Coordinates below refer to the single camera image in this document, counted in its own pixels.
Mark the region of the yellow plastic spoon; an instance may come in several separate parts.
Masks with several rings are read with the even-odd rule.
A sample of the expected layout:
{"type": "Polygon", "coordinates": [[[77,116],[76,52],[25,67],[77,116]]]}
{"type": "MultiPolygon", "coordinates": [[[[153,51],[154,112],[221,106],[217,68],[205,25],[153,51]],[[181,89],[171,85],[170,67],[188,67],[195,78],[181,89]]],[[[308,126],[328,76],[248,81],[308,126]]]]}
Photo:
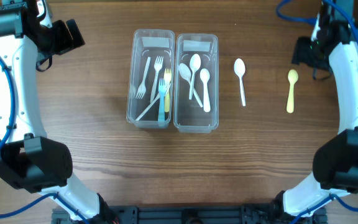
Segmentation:
{"type": "Polygon", "coordinates": [[[293,113],[294,111],[294,88],[295,83],[298,81],[298,73],[296,70],[292,69],[288,72],[288,81],[290,83],[288,99],[287,99],[287,112],[293,113]]]}

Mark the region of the clear white plastic fork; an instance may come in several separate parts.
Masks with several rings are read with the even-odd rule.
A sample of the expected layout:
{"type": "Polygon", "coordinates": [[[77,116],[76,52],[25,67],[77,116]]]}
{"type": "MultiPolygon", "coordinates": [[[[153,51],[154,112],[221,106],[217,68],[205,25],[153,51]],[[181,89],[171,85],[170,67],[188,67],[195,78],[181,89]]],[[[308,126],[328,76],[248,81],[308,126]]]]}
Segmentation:
{"type": "Polygon", "coordinates": [[[144,74],[142,76],[142,82],[139,85],[138,90],[137,90],[137,94],[135,96],[136,99],[143,99],[143,97],[145,95],[145,92],[146,92],[145,80],[147,78],[147,74],[148,74],[148,71],[149,71],[150,61],[151,61],[151,58],[148,57],[147,61],[146,61],[146,64],[145,64],[145,68],[144,68],[144,74]]]}

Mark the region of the wide white plastic spoon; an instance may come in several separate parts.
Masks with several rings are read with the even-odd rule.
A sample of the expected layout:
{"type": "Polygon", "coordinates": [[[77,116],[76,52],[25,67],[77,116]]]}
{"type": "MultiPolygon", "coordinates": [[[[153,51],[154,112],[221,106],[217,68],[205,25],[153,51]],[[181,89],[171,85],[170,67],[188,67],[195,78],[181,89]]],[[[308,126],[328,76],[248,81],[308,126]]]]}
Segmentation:
{"type": "Polygon", "coordinates": [[[209,91],[208,91],[208,82],[210,79],[210,73],[208,72],[208,70],[206,68],[203,68],[200,71],[200,78],[201,78],[201,81],[203,82],[204,111],[209,113],[211,111],[211,105],[210,105],[210,100],[209,100],[209,91]]]}

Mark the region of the yellow plastic fork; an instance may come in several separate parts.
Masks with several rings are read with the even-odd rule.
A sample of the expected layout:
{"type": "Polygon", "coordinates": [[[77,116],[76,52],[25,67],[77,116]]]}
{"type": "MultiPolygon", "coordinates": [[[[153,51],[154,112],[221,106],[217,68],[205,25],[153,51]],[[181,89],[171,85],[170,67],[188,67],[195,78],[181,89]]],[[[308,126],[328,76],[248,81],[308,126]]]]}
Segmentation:
{"type": "Polygon", "coordinates": [[[170,111],[170,84],[172,80],[172,70],[170,68],[166,68],[164,72],[165,84],[167,85],[165,98],[164,98],[164,112],[168,113],[170,111]]]}

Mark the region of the translucent white plastic spoon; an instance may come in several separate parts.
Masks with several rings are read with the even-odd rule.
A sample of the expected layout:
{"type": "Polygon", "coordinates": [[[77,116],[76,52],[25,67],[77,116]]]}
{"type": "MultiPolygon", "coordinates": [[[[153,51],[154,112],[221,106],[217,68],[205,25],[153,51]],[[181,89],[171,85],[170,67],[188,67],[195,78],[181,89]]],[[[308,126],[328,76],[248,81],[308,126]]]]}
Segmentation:
{"type": "MultiPolygon", "coordinates": [[[[190,83],[190,78],[191,78],[191,72],[190,72],[190,69],[188,68],[187,65],[185,65],[184,63],[181,63],[179,65],[179,72],[180,72],[180,76],[186,80],[188,83],[190,83]]],[[[200,105],[200,107],[202,108],[203,107],[203,104],[200,100],[200,97],[199,95],[197,94],[196,90],[193,90],[193,95],[196,99],[196,101],[198,102],[198,104],[200,105]]]]}

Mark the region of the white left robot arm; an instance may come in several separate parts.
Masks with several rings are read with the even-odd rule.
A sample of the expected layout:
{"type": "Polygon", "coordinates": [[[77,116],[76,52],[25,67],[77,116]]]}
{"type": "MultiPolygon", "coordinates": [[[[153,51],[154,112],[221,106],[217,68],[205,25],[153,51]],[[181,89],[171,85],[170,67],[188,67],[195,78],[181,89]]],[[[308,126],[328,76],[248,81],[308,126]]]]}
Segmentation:
{"type": "Polygon", "coordinates": [[[0,5],[0,178],[14,189],[50,198],[80,223],[118,223],[100,194],[73,173],[66,145],[47,137],[36,74],[54,55],[83,46],[76,22],[52,21],[45,1],[0,5]]]}

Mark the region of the white plastic utensil handle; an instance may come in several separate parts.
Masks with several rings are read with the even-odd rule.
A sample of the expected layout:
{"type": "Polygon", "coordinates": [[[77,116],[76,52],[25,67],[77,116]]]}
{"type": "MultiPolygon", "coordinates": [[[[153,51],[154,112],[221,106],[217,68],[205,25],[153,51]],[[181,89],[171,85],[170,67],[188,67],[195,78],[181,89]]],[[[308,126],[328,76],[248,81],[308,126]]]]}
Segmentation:
{"type": "Polygon", "coordinates": [[[158,92],[160,95],[160,103],[159,103],[159,109],[158,109],[158,122],[162,122],[165,120],[165,105],[164,105],[164,96],[166,94],[166,83],[163,78],[160,79],[158,84],[158,92]]]}

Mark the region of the slim white plastic fork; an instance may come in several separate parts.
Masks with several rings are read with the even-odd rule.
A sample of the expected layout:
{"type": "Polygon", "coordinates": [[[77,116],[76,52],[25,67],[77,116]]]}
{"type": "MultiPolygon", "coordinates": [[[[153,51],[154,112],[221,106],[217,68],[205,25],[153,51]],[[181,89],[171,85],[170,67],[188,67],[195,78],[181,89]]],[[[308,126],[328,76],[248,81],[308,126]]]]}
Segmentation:
{"type": "MultiPolygon", "coordinates": [[[[170,89],[170,86],[171,86],[171,83],[169,83],[169,84],[167,85],[166,92],[165,92],[164,96],[167,95],[168,90],[170,89]]],[[[154,105],[154,104],[157,102],[157,100],[159,100],[159,99],[160,99],[160,94],[158,94],[158,95],[155,97],[155,99],[148,105],[148,107],[146,107],[146,109],[143,110],[143,112],[141,112],[141,114],[136,118],[136,121],[139,121],[139,120],[151,109],[151,107],[153,107],[153,105],[154,105]]]]}

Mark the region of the cream plastic spoon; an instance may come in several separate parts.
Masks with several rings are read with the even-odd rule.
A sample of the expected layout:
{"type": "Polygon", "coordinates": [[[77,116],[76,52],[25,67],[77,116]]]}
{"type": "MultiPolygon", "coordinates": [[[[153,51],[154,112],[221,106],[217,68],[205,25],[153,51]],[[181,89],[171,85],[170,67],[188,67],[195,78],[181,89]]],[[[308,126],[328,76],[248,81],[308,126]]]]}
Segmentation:
{"type": "Polygon", "coordinates": [[[246,106],[246,95],[244,92],[243,76],[246,72],[246,66],[242,59],[237,58],[236,61],[234,62],[234,72],[239,78],[241,101],[242,101],[243,107],[245,107],[246,106]]]}

